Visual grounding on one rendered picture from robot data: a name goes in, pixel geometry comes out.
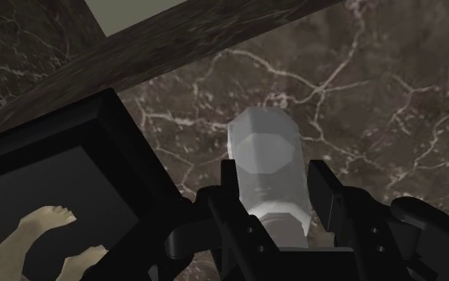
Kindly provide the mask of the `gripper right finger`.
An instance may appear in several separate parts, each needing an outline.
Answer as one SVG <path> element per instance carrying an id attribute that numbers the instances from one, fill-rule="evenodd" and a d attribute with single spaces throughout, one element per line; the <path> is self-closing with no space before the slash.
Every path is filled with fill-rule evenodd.
<path id="1" fill-rule="evenodd" d="M 311 160 L 309 198 L 338 247 L 350 247 L 360 281 L 449 281 L 449 215 L 410 196 L 389 205 L 344 186 L 322 160 Z"/>

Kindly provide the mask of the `clear glass bottle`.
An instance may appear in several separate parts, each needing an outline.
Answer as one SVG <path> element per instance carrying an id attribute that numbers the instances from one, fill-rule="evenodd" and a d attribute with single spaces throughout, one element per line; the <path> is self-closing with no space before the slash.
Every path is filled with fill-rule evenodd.
<path id="1" fill-rule="evenodd" d="M 282 109 L 249 107 L 227 126 L 239 199 L 281 249 L 305 249 L 312 221 L 300 133 Z"/>

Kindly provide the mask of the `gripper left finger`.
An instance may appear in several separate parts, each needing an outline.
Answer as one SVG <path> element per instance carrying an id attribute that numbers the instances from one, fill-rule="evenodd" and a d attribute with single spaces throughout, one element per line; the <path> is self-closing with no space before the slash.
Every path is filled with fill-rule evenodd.
<path id="1" fill-rule="evenodd" d="M 188 213 L 167 237 L 165 251 L 183 259 L 210 251 L 221 281 L 273 281 L 278 247 L 239 199 L 234 160 L 222 160 L 219 185 L 201 188 Z"/>

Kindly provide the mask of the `black framed picture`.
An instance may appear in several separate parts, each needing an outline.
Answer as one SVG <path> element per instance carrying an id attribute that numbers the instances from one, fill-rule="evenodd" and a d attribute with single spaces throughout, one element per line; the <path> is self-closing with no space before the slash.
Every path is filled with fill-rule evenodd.
<path id="1" fill-rule="evenodd" d="M 54 281 L 65 257 L 103 245 L 85 281 L 151 281 L 162 220 L 180 198 L 116 92 L 104 89 L 0 133 L 0 243 L 33 210 L 68 208 L 26 257 L 30 281 Z"/>

